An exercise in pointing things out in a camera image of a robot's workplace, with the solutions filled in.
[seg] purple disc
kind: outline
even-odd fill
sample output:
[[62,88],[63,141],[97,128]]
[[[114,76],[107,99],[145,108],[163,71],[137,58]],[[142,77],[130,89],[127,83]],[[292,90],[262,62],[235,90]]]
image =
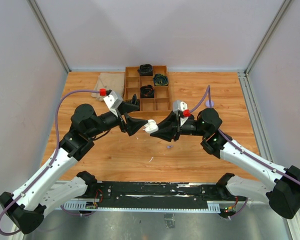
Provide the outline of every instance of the purple disc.
[[[215,102],[211,100],[211,107],[213,108],[214,105],[215,105]],[[205,102],[205,106],[206,106],[207,108],[210,108],[209,100]]]

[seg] wooden compartment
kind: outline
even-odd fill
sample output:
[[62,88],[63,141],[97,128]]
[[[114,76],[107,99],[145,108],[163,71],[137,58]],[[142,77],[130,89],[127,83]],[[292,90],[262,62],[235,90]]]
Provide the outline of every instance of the wooden compartment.
[[[155,86],[154,84],[155,74],[168,76],[167,66],[153,66],[153,76],[139,76],[138,69],[138,66],[125,68],[123,100],[131,100],[134,94],[140,100],[140,111],[130,112],[129,115],[141,118],[168,116],[172,109],[170,86]],[[140,99],[140,87],[147,85],[154,87],[154,98]]]

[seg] folded cloth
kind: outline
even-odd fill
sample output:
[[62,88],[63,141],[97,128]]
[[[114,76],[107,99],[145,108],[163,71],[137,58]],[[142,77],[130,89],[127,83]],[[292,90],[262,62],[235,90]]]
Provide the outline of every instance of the folded cloth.
[[[124,73],[100,73],[98,81],[94,87],[94,90],[106,89],[115,91],[116,94],[121,97],[124,96],[125,91],[125,74]],[[104,100],[104,96],[100,96],[99,93],[92,93],[91,97],[96,98],[99,101]]]

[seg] wooden tabletop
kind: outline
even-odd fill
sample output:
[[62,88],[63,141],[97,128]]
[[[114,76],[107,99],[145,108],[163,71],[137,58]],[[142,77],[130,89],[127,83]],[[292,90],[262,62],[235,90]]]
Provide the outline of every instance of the wooden tabletop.
[[[93,90],[99,72],[70,72],[63,95],[79,89]],[[193,108],[206,87],[223,121],[221,129],[247,149],[258,154],[254,132],[245,100],[235,72],[170,72],[168,74],[172,101],[182,100]],[[97,115],[108,111],[106,104],[92,98],[90,93],[76,93],[64,100],[58,120],[60,139],[69,130],[70,117],[80,104],[91,104]],[[204,103],[194,112],[205,108]],[[164,117],[154,118],[157,122]],[[97,140],[95,146],[61,180],[71,180],[78,172],[88,171],[101,181],[153,181],[215,183],[225,173],[255,179],[232,163],[207,154],[199,136],[180,136],[177,142],[167,142],[139,130],[135,135],[122,133],[119,127]],[[45,162],[56,146],[55,126],[47,144]]]

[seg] wall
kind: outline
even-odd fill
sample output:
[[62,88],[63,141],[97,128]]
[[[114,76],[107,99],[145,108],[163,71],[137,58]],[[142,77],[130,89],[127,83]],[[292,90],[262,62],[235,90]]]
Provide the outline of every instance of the wall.
[[300,0],[288,9],[252,70],[250,83],[274,161],[300,168]]
[[[27,1],[0,1],[0,194],[38,169],[65,79]],[[10,232],[12,222],[1,226]]]
[[72,70],[243,70],[283,0],[37,0]]

